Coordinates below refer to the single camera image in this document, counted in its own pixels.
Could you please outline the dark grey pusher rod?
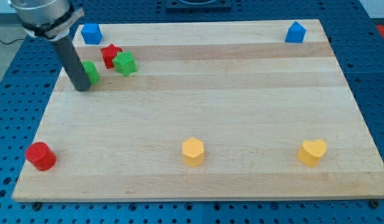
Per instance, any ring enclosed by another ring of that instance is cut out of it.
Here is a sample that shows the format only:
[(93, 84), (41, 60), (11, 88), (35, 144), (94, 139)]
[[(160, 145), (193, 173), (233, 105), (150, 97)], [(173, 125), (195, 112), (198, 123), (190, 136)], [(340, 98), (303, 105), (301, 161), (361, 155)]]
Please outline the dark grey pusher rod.
[(83, 67), (83, 64), (72, 44), (69, 35), (53, 41), (52, 46), (56, 51), (62, 67), (66, 71), (76, 91), (87, 91), (91, 87), (91, 81)]

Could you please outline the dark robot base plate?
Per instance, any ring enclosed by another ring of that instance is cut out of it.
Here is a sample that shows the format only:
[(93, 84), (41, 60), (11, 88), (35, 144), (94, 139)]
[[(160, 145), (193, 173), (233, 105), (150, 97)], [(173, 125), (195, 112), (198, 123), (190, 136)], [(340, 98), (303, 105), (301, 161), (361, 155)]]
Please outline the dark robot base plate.
[(167, 11), (232, 8), (233, 0), (165, 0)]

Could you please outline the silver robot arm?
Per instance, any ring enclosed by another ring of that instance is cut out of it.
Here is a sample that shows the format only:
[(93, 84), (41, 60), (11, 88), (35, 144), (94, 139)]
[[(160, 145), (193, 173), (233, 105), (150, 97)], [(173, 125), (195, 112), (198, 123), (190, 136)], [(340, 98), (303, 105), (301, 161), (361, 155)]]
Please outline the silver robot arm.
[(76, 91), (87, 91), (91, 81), (70, 38), (70, 28), (85, 13), (69, 0), (8, 0), (27, 35), (51, 42)]

